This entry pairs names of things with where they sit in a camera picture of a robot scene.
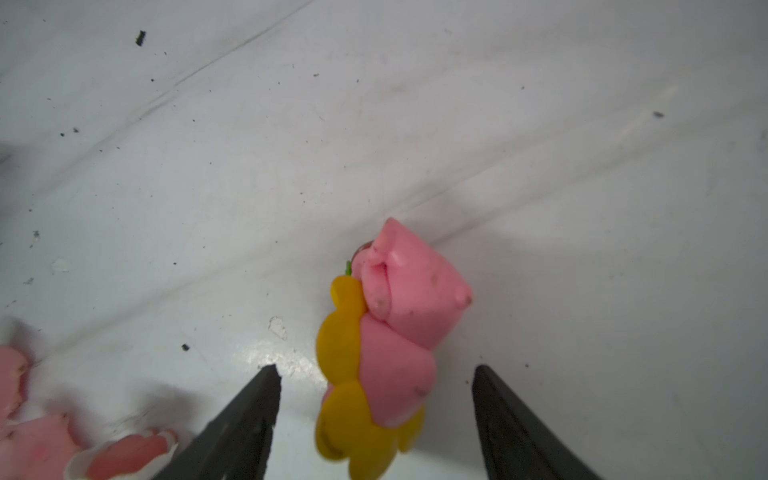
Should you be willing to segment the pink bear white bowl toy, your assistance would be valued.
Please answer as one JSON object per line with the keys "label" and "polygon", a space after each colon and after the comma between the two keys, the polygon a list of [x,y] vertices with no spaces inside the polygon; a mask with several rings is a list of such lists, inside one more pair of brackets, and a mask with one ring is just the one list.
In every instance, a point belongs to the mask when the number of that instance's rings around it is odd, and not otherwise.
{"label": "pink bear white bowl toy", "polygon": [[173,430],[150,428],[75,454],[65,479],[153,479],[168,466],[179,447]]}

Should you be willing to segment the pink bear yellow flower toy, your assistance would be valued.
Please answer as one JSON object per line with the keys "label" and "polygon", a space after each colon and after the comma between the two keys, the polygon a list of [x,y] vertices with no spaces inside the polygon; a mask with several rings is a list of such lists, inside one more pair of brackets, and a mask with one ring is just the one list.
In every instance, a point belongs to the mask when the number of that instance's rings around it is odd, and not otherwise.
{"label": "pink bear yellow flower toy", "polygon": [[394,218],[330,286],[316,338],[327,390],[315,445],[352,479],[379,479],[418,439],[437,376],[434,351],[473,292],[438,251]]}

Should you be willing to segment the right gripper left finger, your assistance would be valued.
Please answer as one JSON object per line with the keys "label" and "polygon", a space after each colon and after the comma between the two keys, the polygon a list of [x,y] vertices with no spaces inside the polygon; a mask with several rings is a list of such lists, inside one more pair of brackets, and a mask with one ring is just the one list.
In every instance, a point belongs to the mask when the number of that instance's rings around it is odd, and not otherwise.
{"label": "right gripper left finger", "polygon": [[155,480],[262,480],[281,398],[281,376],[263,367]]}

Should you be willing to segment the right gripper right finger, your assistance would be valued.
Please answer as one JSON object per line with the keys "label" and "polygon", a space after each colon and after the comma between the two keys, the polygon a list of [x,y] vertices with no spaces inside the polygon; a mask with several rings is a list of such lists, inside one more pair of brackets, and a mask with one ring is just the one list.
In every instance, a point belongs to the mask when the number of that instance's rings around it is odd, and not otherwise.
{"label": "right gripper right finger", "polygon": [[600,479],[490,366],[476,367],[472,397],[481,452],[490,479]]}

